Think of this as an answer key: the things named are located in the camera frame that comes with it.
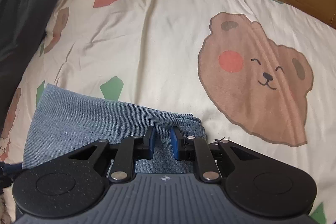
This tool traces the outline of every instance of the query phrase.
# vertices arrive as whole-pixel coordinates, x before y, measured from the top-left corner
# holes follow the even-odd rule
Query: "bear mouth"
[[[263,84],[262,82],[260,82],[260,81],[258,80],[258,83],[259,83],[259,84],[264,85],[264,86],[266,85],[266,86],[268,86],[271,90],[276,90],[276,89],[277,89],[277,88],[273,88],[273,87],[269,86],[268,82],[269,82],[269,80],[266,80],[266,83]]]

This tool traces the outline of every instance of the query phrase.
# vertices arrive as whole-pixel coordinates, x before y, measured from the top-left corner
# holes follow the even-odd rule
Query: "screw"
[[[122,171],[113,172],[111,174],[111,178],[113,178],[114,180],[122,180],[127,178],[127,173]]]
[[[213,171],[203,173],[203,178],[206,180],[215,180],[219,178],[219,174]]]

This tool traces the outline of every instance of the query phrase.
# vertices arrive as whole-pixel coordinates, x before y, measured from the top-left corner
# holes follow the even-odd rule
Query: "dark gray fabric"
[[[58,0],[0,0],[0,132]]]

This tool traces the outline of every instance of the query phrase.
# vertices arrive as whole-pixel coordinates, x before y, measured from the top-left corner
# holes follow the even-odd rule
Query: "closed eye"
[[[258,64],[261,65],[260,61],[259,61],[258,59],[256,59],[256,58],[252,58],[251,61],[252,61],[252,62],[253,62],[253,61],[257,61]]]
[[[277,66],[277,67],[275,68],[275,71],[277,71],[278,69],[281,69],[281,70],[282,70],[282,72],[284,72],[283,68],[282,68],[282,67],[280,67],[280,66]]]

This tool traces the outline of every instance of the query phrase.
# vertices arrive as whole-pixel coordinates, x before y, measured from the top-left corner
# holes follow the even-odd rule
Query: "bed sheet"
[[[336,220],[336,30],[273,0],[59,0],[0,139],[22,161],[47,83],[192,113],[222,138],[308,172],[312,216]],[[14,218],[11,189],[6,207]]]

